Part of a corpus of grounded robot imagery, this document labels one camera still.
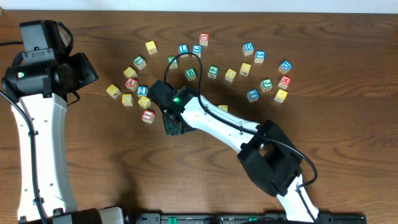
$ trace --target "green block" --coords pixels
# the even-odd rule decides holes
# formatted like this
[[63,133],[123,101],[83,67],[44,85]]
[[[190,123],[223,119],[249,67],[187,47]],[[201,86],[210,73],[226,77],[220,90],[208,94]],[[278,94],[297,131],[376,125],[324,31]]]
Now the green block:
[[[173,60],[174,57],[169,57],[169,63]],[[177,59],[175,59],[172,63],[173,64],[178,64]]]
[[213,75],[217,75],[218,74],[218,70],[219,70],[219,68],[217,66],[210,65],[209,73],[213,74]]
[[190,68],[185,71],[185,75],[189,78],[189,77],[197,75],[197,72],[195,71],[194,68]]
[[145,60],[141,56],[138,56],[136,57],[136,59],[134,59],[134,63],[136,63],[137,65],[142,64],[144,61]]
[[262,85],[264,86],[264,88],[272,87],[272,82],[269,78],[267,78],[261,82],[262,82]]
[[170,217],[169,218],[169,224],[177,224],[177,218]]

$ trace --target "black bracket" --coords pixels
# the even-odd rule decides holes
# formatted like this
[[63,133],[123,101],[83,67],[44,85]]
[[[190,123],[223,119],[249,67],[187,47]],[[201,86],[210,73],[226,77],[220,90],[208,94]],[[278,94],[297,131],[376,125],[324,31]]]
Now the black bracket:
[[[272,121],[267,120],[257,129],[261,136],[294,147],[281,128]],[[249,178],[261,190],[273,197],[278,194],[285,196],[289,185],[302,173],[302,158],[286,146],[268,142],[261,136],[254,136],[247,144],[242,144],[238,159]],[[264,156],[259,152],[262,144],[273,146]]]

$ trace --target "wire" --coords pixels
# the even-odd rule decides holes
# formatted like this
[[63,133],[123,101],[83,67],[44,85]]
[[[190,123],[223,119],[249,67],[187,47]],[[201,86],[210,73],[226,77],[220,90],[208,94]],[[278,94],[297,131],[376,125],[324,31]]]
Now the wire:
[[11,42],[0,43],[0,47],[7,45],[16,45],[16,44],[24,44],[24,43],[22,41],[11,41]]
[[30,122],[30,119],[26,115],[26,113],[15,103],[13,100],[2,90],[0,90],[0,95],[4,97],[10,104],[21,114],[23,119],[26,122],[26,125],[29,129],[29,137],[30,137],[30,153],[31,153],[31,164],[32,164],[32,183],[33,183],[33,193],[35,196],[34,201],[36,202],[37,210],[39,211],[40,218],[44,224],[47,224],[47,219],[44,214],[42,200],[39,193],[39,185],[37,183],[37,166],[36,166],[36,144],[35,144],[35,135],[33,125]]
[[186,54],[190,54],[190,55],[195,56],[195,57],[198,59],[198,61],[199,61],[199,65],[200,65],[200,75],[199,75],[198,96],[197,96],[197,97],[198,97],[199,105],[203,108],[203,110],[204,110],[206,113],[208,113],[208,114],[209,114],[210,116],[212,116],[214,119],[216,119],[216,120],[218,120],[218,121],[220,121],[220,122],[222,122],[222,123],[224,123],[224,124],[226,124],[226,125],[228,125],[228,126],[231,126],[232,128],[238,129],[238,130],[240,130],[240,131],[243,132],[243,133],[252,134],[253,136],[259,136],[260,138],[263,138],[263,139],[266,140],[266,141],[270,141],[270,142],[273,142],[273,143],[275,143],[275,144],[283,145],[283,146],[287,147],[288,149],[290,149],[292,152],[294,152],[294,153],[298,154],[300,157],[302,157],[302,158],[305,160],[305,162],[307,162],[307,163],[311,166],[311,168],[312,168],[312,170],[313,170],[313,173],[314,173],[314,176],[313,176],[313,179],[309,180],[308,182],[298,185],[297,188],[296,188],[296,190],[298,190],[298,189],[301,188],[301,187],[305,187],[305,186],[308,186],[308,185],[310,185],[310,184],[313,184],[313,183],[318,179],[318,171],[317,171],[317,168],[315,167],[315,164],[314,164],[305,154],[303,154],[302,152],[300,152],[298,149],[295,149],[294,147],[289,146],[289,145],[287,145],[287,144],[285,144],[285,143],[283,143],[283,142],[280,142],[280,141],[278,141],[278,140],[269,138],[269,137],[264,136],[264,135],[260,135],[260,134],[257,133],[257,132],[244,129],[242,126],[239,126],[239,125],[230,123],[230,122],[228,122],[228,121],[225,121],[224,119],[222,119],[222,118],[218,117],[217,115],[215,115],[214,113],[212,113],[212,112],[208,109],[208,107],[205,106],[205,105],[203,104],[203,102],[202,102],[202,100],[201,100],[201,97],[200,97],[200,87],[201,87],[201,79],[202,79],[202,76],[203,76],[203,66],[202,66],[202,64],[201,64],[200,57],[197,56],[196,54],[191,53],[191,52],[185,52],[185,53],[181,53],[181,54],[178,54],[177,56],[175,56],[175,57],[173,58],[173,60],[171,60],[171,61],[169,62],[169,64],[167,65],[166,71],[164,72],[164,80],[163,80],[164,83],[166,83],[167,72],[168,72],[169,67],[171,66],[172,62],[173,62],[174,60],[178,59],[179,57],[181,57],[181,55],[186,55]]

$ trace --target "wooden surface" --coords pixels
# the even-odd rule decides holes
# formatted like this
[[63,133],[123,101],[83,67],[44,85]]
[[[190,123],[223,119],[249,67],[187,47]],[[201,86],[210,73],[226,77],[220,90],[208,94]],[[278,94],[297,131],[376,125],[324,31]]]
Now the wooden surface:
[[[271,119],[312,159],[319,171],[307,188],[312,202],[331,212],[365,213],[368,223],[398,222],[398,16],[364,14],[260,14],[172,12],[6,11],[0,17],[1,42],[21,40],[19,23],[36,19],[62,21],[73,33],[73,52],[84,52],[99,81],[81,89],[81,101],[68,108],[65,142],[70,182],[79,209],[115,204],[165,213],[264,212],[282,210],[276,198],[259,190],[246,176],[236,153],[202,131],[166,136],[160,111],[153,124],[142,122],[134,106],[112,99],[110,84],[124,87],[124,69],[142,55],[147,66],[139,83],[151,86],[163,78],[167,57],[177,46],[203,49],[204,76],[213,64],[216,80],[203,79],[202,93],[215,105],[229,106],[236,116],[263,123]],[[149,55],[145,42],[158,53]],[[263,64],[245,57],[242,45],[265,50]],[[0,48],[5,71],[21,45]],[[283,60],[293,69],[282,104],[273,98]],[[249,76],[224,80],[242,62]],[[183,71],[196,67],[181,58],[168,81],[187,84]],[[248,90],[270,77],[274,88],[249,103]],[[188,83],[197,86],[197,80]],[[10,106],[0,100],[0,222],[15,222],[21,194],[17,128]],[[312,172],[304,164],[308,180]]]

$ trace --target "wooden alphabet block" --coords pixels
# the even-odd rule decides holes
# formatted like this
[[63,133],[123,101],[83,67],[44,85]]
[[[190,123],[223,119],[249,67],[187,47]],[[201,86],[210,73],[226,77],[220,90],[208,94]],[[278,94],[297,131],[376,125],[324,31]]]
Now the wooden alphabet block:
[[[180,52],[180,54],[189,52],[188,45],[187,44],[179,45],[178,51]],[[188,54],[181,55],[180,57],[188,57]]]
[[148,87],[146,86],[139,86],[137,89],[137,96],[138,98],[141,98],[142,96],[147,96],[148,93]]
[[229,68],[228,71],[226,71],[225,73],[225,79],[229,82],[233,82],[235,77],[236,77],[236,72]]
[[278,70],[282,73],[282,74],[286,74],[291,68],[293,67],[293,65],[288,62],[288,61],[284,61],[282,62],[281,65],[279,65]]
[[143,69],[147,64],[146,64],[146,62],[145,62],[145,60],[144,60],[143,57],[138,56],[138,57],[136,57],[136,59],[134,59],[134,65],[135,65],[139,70],[141,70],[141,69]]
[[140,107],[144,108],[145,110],[148,109],[148,107],[150,106],[150,99],[146,96],[142,96],[139,101],[138,104]]
[[248,91],[249,102],[254,102],[254,101],[258,100],[259,98],[260,98],[260,94],[256,89]]
[[217,78],[219,68],[214,65],[210,65],[209,72],[207,73],[207,77],[209,78]]
[[141,118],[143,121],[152,124],[155,118],[155,113],[149,110],[144,110]]
[[286,90],[286,88],[289,86],[291,81],[292,81],[291,78],[289,78],[286,75],[284,75],[280,79],[280,82],[279,82],[278,86],[281,87],[282,89]]
[[137,72],[132,69],[131,67],[128,67],[124,72],[123,72],[124,76],[126,78],[136,78],[137,77]]
[[[169,58],[168,58],[169,63],[173,60],[173,58],[174,58],[174,57],[169,57]],[[173,68],[178,68],[178,60],[177,60],[177,59],[175,59],[175,60],[173,61],[173,63],[170,65],[170,67],[169,67],[169,69],[173,69]]]
[[187,77],[188,81],[192,81],[197,79],[197,72],[195,71],[194,68],[190,68],[185,71],[185,76]]
[[132,95],[131,94],[123,94],[122,95],[122,104],[124,106],[132,106]]
[[114,86],[113,84],[110,85],[110,86],[106,89],[106,92],[107,92],[110,96],[112,96],[114,99],[116,99],[116,98],[121,94],[119,88],[117,88],[117,87]]
[[196,54],[198,57],[201,57],[201,45],[192,46],[192,53]]
[[250,72],[251,65],[247,63],[242,63],[241,71],[239,72],[240,75],[248,76]]
[[261,81],[260,87],[262,91],[269,91],[272,89],[272,82],[269,78]]
[[266,52],[263,50],[256,51],[256,56],[254,57],[254,63],[262,63],[266,59]]
[[149,41],[149,42],[146,42],[145,46],[147,47],[148,53],[150,55],[157,52],[156,44],[155,44],[155,42],[153,40]]
[[199,44],[202,46],[207,46],[209,44],[209,35],[208,34],[200,34]]
[[126,87],[127,87],[129,90],[135,91],[135,90],[137,89],[137,87],[138,87],[138,82],[137,82],[137,80],[135,80],[135,79],[133,79],[133,78],[127,79],[127,81],[126,81]]
[[243,53],[244,56],[248,56],[253,54],[254,52],[254,45],[252,42],[243,44]]
[[228,105],[218,105],[218,108],[225,112],[228,112]]
[[282,103],[286,99],[286,96],[287,96],[287,92],[285,90],[279,89],[274,100],[279,103]]

